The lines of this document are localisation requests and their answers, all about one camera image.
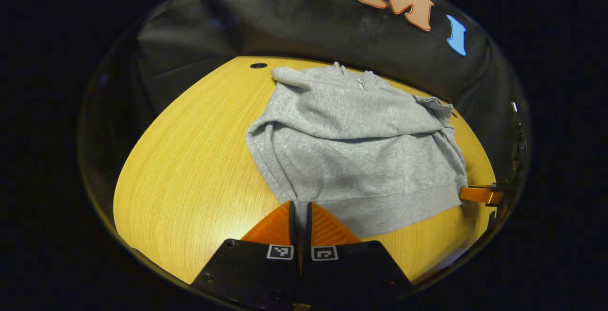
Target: wooden table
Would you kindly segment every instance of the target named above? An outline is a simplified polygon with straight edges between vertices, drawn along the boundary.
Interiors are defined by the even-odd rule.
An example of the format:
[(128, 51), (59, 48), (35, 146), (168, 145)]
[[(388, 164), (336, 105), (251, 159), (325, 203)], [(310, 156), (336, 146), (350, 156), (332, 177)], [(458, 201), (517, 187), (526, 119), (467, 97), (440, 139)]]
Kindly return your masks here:
[[(265, 68), (250, 68), (265, 63)], [(277, 66), (327, 63), (280, 57), (237, 57), (176, 99), (150, 125), (124, 164), (114, 196), (122, 239), (185, 283), (191, 283), (227, 238), (240, 239), (279, 202), (245, 143), (249, 125), (275, 89)], [(430, 95), (388, 80), (423, 97)], [(454, 111), (450, 123), (466, 160), (469, 184), (495, 177), (479, 140)], [(414, 283), (462, 254), (487, 229), (494, 207), (470, 202), (380, 240)]]

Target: wood grain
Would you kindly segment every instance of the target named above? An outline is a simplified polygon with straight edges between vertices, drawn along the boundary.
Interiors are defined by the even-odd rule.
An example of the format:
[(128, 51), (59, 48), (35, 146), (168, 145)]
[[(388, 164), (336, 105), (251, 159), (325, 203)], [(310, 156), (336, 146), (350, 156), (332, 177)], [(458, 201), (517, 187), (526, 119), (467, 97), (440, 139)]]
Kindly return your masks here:
[[(260, 62), (268, 66), (250, 68)], [(294, 58), (237, 57), (180, 95), (139, 139), (120, 173), (114, 219), (124, 241), (191, 283), (223, 240), (241, 238), (278, 207), (249, 154), (245, 133), (274, 91), (272, 68), (325, 65)], [(483, 147), (454, 113), (457, 117), (450, 122), (465, 155), (469, 184), (493, 183)], [(471, 202), (364, 240), (380, 240), (404, 273), (419, 281), (473, 244), (493, 210)]]

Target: blue letter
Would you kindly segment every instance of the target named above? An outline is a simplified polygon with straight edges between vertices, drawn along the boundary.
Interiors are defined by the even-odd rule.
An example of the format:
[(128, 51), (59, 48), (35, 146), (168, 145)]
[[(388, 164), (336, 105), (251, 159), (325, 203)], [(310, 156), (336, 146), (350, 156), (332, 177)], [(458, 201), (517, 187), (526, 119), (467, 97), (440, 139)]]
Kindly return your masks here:
[(466, 56), (465, 51), (465, 27), (458, 22), (458, 20), (454, 19), (451, 15), (446, 16), (450, 19), (450, 23), (452, 23), (452, 38), (447, 40), (447, 43), (454, 49), (457, 53)]

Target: black background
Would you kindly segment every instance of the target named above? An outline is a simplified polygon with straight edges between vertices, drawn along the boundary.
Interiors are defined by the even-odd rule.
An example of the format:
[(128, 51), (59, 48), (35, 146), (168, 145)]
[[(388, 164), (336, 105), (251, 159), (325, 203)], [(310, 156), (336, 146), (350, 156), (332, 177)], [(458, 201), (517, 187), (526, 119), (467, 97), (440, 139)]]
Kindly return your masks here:
[[(87, 80), (120, 34), (161, 1), (6, 0), (5, 280), (20, 309), (210, 309), (115, 243), (76, 164)], [(489, 246), (409, 304), (598, 309), (593, 297), (606, 288), (596, 258), (607, 256), (594, 240), (606, 218), (606, 184), (595, 179), (605, 164), (593, 108), (603, 97), (604, 0), (449, 1), (488, 30), (520, 74), (532, 104), (534, 167)]]

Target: gray sweatshirt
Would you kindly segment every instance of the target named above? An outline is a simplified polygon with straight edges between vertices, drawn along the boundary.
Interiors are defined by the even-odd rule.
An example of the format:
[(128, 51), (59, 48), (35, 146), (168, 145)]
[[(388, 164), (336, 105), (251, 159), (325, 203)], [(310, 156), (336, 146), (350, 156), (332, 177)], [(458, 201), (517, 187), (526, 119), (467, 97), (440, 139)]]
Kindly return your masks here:
[(467, 180), (452, 105), (338, 63), (271, 75), (276, 89), (247, 130), (247, 146), (276, 198), (294, 201), (298, 230), (311, 201), (359, 237), (460, 205)]

